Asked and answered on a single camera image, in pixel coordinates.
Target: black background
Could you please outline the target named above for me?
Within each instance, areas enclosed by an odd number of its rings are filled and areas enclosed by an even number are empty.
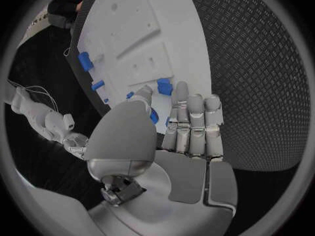
[[[22,8],[22,14],[27,10],[28,4],[34,0],[0,0],[1,12],[1,33],[5,39],[5,29],[10,28],[10,22],[13,20],[17,22],[18,16],[17,9],[21,4],[25,4]],[[315,36],[315,23],[314,17],[314,0],[284,0],[290,6],[291,10],[295,10],[299,15],[301,22],[305,25],[305,29],[309,29],[309,38]],[[1,194],[1,214],[2,214],[2,230],[7,228],[11,235],[23,233],[25,235],[37,235],[37,232],[27,222],[24,216],[18,211],[15,204],[12,202],[11,197],[7,194],[3,185],[0,186]],[[310,187],[302,204],[288,220],[288,222],[278,231],[276,235],[291,235],[298,232],[300,235],[310,234],[313,229],[312,212],[315,208],[313,198],[315,197],[315,184]]]

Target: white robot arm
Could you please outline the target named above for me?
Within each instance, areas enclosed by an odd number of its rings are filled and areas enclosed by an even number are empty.
[[[71,114],[62,115],[42,103],[34,102],[26,89],[16,88],[8,82],[5,102],[11,105],[13,112],[24,115],[38,134],[63,144],[66,151],[84,159],[88,138],[72,131],[75,122]]]

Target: wire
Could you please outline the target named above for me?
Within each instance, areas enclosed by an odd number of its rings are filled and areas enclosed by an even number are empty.
[[[32,93],[39,93],[39,94],[43,94],[43,95],[46,95],[50,98],[51,102],[52,102],[52,105],[53,105],[53,108],[56,112],[59,112],[59,109],[58,109],[58,105],[55,101],[55,99],[49,94],[49,92],[44,88],[44,87],[41,87],[39,85],[32,85],[32,86],[29,86],[29,87],[24,87],[22,86],[21,84],[19,83],[16,83],[10,79],[7,79],[9,83],[11,83],[13,86],[16,86],[16,87],[20,87],[20,88],[23,88],[25,89],[26,91],[28,92],[32,92]],[[42,89],[44,92],[40,92],[40,91],[35,91],[35,90],[31,90],[30,88],[40,88]]]

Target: hole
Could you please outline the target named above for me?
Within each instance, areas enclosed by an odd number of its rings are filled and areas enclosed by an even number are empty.
[[[115,12],[118,8],[118,5],[115,3],[115,4],[112,4],[112,11]]]

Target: black mesh surface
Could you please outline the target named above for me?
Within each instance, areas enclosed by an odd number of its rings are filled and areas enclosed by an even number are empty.
[[[225,158],[234,168],[284,170],[301,159],[310,100],[291,37],[261,0],[193,0],[213,93],[223,103]]]

